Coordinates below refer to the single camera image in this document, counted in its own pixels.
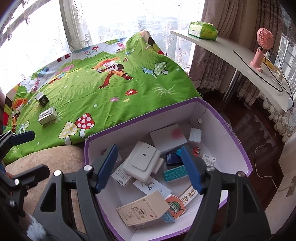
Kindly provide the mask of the white long orange-print box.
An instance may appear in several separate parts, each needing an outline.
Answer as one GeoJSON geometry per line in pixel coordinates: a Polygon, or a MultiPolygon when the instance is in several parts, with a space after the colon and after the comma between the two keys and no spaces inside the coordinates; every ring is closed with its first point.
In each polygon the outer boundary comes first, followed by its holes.
{"type": "Polygon", "coordinates": [[[187,206],[196,196],[198,196],[198,194],[198,191],[191,185],[179,196],[179,198],[184,206],[187,206]]]}

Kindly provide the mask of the red toy car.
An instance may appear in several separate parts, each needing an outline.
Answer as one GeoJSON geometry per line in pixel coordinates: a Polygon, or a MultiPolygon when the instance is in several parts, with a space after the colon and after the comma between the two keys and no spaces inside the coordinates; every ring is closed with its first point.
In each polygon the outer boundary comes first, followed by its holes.
{"type": "Polygon", "coordinates": [[[199,147],[194,147],[193,148],[193,154],[194,154],[194,156],[199,156],[199,154],[200,154],[200,148],[199,147]]]}

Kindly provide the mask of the teal small medicine box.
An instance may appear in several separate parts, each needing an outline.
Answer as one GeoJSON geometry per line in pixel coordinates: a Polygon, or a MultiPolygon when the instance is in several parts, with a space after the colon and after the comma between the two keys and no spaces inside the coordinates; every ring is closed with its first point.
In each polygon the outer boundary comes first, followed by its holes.
{"type": "Polygon", "coordinates": [[[188,175],[186,168],[184,165],[178,166],[169,170],[164,171],[163,177],[166,182],[172,182],[175,180],[179,180],[188,175]]]}

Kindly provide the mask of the beige tall carton box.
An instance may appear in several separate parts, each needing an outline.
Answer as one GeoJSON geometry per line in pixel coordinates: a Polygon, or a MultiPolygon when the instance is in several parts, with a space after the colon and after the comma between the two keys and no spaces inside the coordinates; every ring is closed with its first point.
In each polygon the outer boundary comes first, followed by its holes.
{"type": "Polygon", "coordinates": [[[134,202],[118,207],[116,211],[126,226],[134,226],[159,219],[168,209],[168,203],[156,190],[134,202]]]}

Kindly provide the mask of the purple-edged cardboard storage box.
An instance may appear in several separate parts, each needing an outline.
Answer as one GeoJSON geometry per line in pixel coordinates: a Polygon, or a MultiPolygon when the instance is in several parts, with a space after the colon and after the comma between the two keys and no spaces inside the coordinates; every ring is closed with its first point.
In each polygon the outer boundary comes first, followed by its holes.
{"type": "MultiPolygon", "coordinates": [[[[249,175],[253,168],[240,140],[236,137],[222,116],[206,101],[196,97],[177,104],[157,109],[112,128],[89,136],[85,141],[85,162],[91,165],[103,155],[110,145],[118,148],[119,161],[111,174],[126,160],[138,141],[154,147],[150,132],[178,124],[191,150],[200,148],[203,154],[216,158],[215,168],[223,173],[235,174],[242,171],[249,175]],[[189,142],[191,128],[202,130],[200,143],[189,142]]],[[[163,173],[166,170],[182,166],[181,146],[160,155],[161,160],[151,173],[151,177],[179,196],[191,186],[189,177],[166,182],[163,173]]],[[[97,195],[103,218],[116,240],[167,240],[190,230],[201,204],[198,194],[186,207],[186,212],[171,222],[161,219],[143,225],[126,226],[116,209],[144,196],[145,193],[133,185],[135,178],[122,187],[112,177],[106,187],[97,195]]]]}

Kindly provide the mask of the white card box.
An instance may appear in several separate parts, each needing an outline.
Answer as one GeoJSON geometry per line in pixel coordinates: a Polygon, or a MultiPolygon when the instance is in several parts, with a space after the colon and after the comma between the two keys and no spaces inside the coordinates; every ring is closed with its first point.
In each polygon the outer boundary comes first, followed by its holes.
{"type": "Polygon", "coordinates": [[[170,190],[165,185],[161,184],[159,181],[157,181],[152,177],[149,177],[148,180],[146,180],[145,182],[136,180],[134,181],[133,185],[135,185],[135,187],[137,187],[140,191],[142,191],[146,195],[149,195],[152,192],[158,190],[163,196],[163,198],[166,198],[172,193],[172,190],[170,190]]]}

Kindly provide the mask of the white plastic device box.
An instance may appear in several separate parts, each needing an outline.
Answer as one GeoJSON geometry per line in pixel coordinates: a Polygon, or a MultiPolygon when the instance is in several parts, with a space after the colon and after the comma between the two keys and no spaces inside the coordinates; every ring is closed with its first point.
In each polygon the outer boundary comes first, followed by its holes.
{"type": "Polygon", "coordinates": [[[138,141],[123,163],[123,171],[133,178],[145,182],[151,175],[160,157],[155,147],[138,141]]]}

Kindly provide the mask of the grey box pink print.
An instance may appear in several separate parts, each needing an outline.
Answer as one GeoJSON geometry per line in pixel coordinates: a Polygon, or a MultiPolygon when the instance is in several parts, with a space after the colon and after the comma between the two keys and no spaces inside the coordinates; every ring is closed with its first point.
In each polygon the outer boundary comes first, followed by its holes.
{"type": "Polygon", "coordinates": [[[187,143],[178,124],[167,126],[149,133],[154,147],[161,155],[187,143]]]}

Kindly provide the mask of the black small carton box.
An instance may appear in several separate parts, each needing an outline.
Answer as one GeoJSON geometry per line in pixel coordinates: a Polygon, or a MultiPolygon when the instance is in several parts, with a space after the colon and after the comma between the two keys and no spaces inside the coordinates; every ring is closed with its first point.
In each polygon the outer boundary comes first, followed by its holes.
{"type": "Polygon", "coordinates": [[[35,96],[36,101],[43,107],[49,103],[48,97],[42,92],[38,92],[35,96]]]}

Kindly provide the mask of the orange round sticker card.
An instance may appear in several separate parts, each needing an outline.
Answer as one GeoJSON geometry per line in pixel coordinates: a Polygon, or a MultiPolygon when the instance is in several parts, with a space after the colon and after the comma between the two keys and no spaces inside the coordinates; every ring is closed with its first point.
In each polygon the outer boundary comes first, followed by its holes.
{"type": "Polygon", "coordinates": [[[186,212],[186,207],[180,198],[170,194],[165,201],[169,205],[168,212],[174,219],[179,218],[186,212]]]}

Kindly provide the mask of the white small square box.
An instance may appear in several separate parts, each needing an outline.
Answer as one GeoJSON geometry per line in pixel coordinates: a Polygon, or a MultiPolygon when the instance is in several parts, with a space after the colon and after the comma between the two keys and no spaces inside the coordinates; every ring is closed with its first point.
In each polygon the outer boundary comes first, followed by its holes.
{"type": "Polygon", "coordinates": [[[191,128],[189,135],[189,142],[200,143],[202,138],[202,130],[198,128],[191,128]]]}

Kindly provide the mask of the white lace sheer curtain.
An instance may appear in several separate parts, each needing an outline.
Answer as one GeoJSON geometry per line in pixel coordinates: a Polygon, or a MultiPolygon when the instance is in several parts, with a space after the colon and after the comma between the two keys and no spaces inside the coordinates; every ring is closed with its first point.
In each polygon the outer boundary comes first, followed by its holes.
{"type": "Polygon", "coordinates": [[[74,50],[148,31],[188,72],[194,48],[171,34],[200,20],[204,1],[13,1],[1,17],[1,90],[74,50]]]}

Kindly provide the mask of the white curved shelf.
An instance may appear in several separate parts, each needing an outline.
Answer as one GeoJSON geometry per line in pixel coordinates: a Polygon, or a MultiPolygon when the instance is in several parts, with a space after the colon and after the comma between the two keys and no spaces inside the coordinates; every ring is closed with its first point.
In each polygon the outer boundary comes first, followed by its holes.
{"type": "Polygon", "coordinates": [[[227,62],[250,80],[267,97],[280,114],[287,112],[290,100],[287,93],[288,85],[284,83],[283,92],[280,92],[280,85],[269,76],[268,68],[265,65],[262,65],[262,73],[251,67],[249,63],[254,57],[252,51],[234,41],[222,37],[217,37],[213,41],[199,39],[182,30],[171,30],[170,33],[208,50],[227,62]]]}

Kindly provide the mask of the pink handheld fan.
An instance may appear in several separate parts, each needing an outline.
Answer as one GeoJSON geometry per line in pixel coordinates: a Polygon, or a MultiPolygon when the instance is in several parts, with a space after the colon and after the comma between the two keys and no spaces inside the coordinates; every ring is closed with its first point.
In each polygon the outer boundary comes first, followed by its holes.
{"type": "Polygon", "coordinates": [[[269,50],[273,47],[274,37],[268,29],[259,28],[256,34],[256,39],[259,47],[255,52],[253,60],[250,62],[250,66],[262,73],[263,70],[261,68],[261,63],[264,59],[264,51],[269,50]]]}

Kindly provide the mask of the green tissue pack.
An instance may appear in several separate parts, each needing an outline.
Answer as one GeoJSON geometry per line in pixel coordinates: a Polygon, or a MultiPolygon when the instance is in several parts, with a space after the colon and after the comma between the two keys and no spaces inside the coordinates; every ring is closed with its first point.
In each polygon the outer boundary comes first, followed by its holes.
{"type": "Polygon", "coordinates": [[[188,34],[199,39],[215,41],[217,39],[218,31],[211,23],[197,21],[190,23],[188,34]]]}

